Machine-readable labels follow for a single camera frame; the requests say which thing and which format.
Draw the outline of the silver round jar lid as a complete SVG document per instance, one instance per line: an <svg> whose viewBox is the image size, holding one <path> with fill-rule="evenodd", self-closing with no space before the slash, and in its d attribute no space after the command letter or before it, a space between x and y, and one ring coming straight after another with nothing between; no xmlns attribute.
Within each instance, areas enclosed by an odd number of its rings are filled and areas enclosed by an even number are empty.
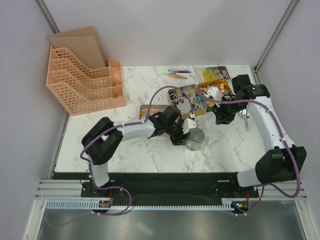
<svg viewBox="0 0 320 240"><path fill-rule="evenodd" d="M193 144L201 144L205 139L205 133L200 128L193 128L189 130L189 141Z"/></svg>

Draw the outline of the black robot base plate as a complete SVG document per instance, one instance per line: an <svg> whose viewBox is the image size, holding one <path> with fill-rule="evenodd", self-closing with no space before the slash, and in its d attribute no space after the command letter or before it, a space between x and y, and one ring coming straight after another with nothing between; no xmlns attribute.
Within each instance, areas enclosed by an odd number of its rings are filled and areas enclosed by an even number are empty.
<svg viewBox="0 0 320 240"><path fill-rule="evenodd" d="M258 198L259 193L252 186L239 186L236 173L110 173L110 181L105 190L94 187L92 182L84 182L83 198L120 199L123 204L133 200L181 199L240 199Z"/></svg>

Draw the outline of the clear glass jar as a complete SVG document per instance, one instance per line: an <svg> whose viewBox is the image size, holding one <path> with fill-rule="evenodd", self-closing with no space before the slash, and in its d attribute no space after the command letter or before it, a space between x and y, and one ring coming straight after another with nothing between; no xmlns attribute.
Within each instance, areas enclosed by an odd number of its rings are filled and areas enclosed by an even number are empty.
<svg viewBox="0 0 320 240"><path fill-rule="evenodd" d="M198 151L203 147L203 139L188 139L186 148L190 151Z"/></svg>

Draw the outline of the pink tray of gummy candies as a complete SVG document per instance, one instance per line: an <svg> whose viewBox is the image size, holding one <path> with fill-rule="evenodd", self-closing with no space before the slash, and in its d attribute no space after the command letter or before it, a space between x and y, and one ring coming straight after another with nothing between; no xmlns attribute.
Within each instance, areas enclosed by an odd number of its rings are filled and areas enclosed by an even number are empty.
<svg viewBox="0 0 320 240"><path fill-rule="evenodd" d="M140 106L140 111L139 111L140 119L145 118L147 116L148 107L149 107L148 104L142 104ZM150 107L149 115L152 116L155 113L163 112L167 107L168 105L165 105L165 104L152 104Z"/></svg>

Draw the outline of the shiny metal scoop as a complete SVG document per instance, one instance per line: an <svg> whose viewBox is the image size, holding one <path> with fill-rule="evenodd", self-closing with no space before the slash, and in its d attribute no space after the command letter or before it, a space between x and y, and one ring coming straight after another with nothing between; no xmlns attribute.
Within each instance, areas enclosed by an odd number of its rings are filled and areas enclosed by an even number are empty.
<svg viewBox="0 0 320 240"><path fill-rule="evenodd" d="M248 123L248 118L250 117L250 113L248 112L247 109L243 109L239 112L239 114L240 114L240 117L243 119L246 131L249 131L250 127Z"/></svg>

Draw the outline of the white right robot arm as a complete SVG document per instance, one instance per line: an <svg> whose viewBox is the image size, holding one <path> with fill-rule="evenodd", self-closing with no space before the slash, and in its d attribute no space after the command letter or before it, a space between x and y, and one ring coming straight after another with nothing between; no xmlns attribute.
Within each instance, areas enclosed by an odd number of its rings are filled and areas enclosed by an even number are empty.
<svg viewBox="0 0 320 240"><path fill-rule="evenodd" d="M253 168L237 173L237 179L229 184L230 193L240 197L247 187L299 180L306 149L296 146L285 133L267 87L252 84L247 74L238 75L231 82L234 93L215 86L207 90L207 96L214 100L215 123L229 124L237 113L248 110L258 127L265 154Z"/></svg>

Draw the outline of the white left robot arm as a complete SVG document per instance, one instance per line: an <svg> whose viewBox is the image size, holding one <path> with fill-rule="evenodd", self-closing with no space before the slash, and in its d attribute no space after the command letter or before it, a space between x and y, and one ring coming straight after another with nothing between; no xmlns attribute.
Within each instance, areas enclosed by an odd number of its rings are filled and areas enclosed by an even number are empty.
<svg viewBox="0 0 320 240"><path fill-rule="evenodd" d="M136 121L116 123L109 117L101 118L81 140L83 151L80 158L88 162L93 182L92 191L99 197L109 193L108 161L120 143L166 134L172 145L185 146L190 138L190 131L197 126L193 113L191 117L182 119L181 111L173 105L163 112L156 112Z"/></svg>

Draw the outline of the gold tin of star candies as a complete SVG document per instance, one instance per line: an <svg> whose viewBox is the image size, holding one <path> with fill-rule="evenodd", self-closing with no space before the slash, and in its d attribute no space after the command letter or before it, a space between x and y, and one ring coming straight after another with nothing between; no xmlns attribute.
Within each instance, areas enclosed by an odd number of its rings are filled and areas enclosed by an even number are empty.
<svg viewBox="0 0 320 240"><path fill-rule="evenodd" d="M204 100L200 97L199 92L206 98L222 101L224 96L229 100L233 91L225 79L218 79L213 81L207 81L198 84L199 90L194 90L196 96L199 98L199 102L207 105L206 112L211 112L216 104L212 101Z"/></svg>

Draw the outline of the gold tin of lollipops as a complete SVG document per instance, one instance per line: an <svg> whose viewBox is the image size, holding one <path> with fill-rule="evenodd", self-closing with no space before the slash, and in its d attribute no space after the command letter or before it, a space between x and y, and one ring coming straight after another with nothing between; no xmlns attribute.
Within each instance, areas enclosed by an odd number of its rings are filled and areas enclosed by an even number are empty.
<svg viewBox="0 0 320 240"><path fill-rule="evenodd" d="M173 105L180 110L182 119L190 117L191 105L196 117L202 116L206 113L208 106L205 100L198 94L198 90L200 89L198 85L185 85L179 87L179 89L184 91L186 95L175 88L171 88L168 90L168 101L170 105Z"/></svg>

